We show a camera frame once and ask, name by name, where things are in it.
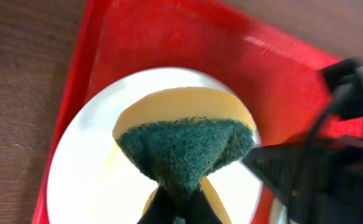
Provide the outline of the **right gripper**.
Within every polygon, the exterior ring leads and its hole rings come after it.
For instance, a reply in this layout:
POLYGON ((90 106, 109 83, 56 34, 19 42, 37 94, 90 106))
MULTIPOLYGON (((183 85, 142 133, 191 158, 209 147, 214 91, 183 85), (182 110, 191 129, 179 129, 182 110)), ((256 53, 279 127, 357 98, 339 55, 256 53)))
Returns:
POLYGON ((332 99, 308 135, 253 148, 243 160, 280 202, 272 223, 363 223, 363 137, 320 134, 330 116, 363 117, 363 65, 349 58, 321 73, 332 99))

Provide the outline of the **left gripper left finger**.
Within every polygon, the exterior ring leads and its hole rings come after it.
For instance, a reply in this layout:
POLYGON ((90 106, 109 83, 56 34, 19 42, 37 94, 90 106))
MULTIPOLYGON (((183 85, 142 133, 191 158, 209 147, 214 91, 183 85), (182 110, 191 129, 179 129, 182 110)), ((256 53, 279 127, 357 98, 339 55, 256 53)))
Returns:
POLYGON ((166 189, 160 185, 148 209, 137 224, 173 224, 176 217, 173 201, 166 189))

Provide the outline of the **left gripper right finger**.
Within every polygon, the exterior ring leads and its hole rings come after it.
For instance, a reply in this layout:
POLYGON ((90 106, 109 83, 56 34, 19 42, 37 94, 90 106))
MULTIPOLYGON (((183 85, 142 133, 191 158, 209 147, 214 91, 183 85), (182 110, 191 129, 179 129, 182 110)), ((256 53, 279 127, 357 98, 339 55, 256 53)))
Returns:
POLYGON ((202 190, 195 190, 184 207, 186 224, 222 224, 202 190))

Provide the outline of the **cream white plate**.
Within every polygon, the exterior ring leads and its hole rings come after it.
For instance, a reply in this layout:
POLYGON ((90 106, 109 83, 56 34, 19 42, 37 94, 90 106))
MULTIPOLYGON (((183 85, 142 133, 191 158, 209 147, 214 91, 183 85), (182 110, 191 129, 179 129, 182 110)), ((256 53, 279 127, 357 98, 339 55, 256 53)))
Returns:
POLYGON ((156 183, 141 174, 111 131, 127 107, 155 91, 201 86, 229 88, 187 68, 151 68, 88 87, 85 105, 56 147, 47 183, 51 223, 136 223, 156 183))

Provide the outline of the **green yellow sponge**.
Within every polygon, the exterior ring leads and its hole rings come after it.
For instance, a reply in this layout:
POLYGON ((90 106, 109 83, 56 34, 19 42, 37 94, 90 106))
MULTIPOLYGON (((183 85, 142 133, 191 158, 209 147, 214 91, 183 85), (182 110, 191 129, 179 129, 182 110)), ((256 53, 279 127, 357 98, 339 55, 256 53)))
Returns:
POLYGON ((120 114, 112 136, 143 175, 166 189, 175 207, 174 223, 186 223, 184 207, 195 190, 202 190, 220 221, 229 223, 208 176, 245 157, 254 147, 256 131, 250 112, 235 95, 182 87, 132 104, 120 114))

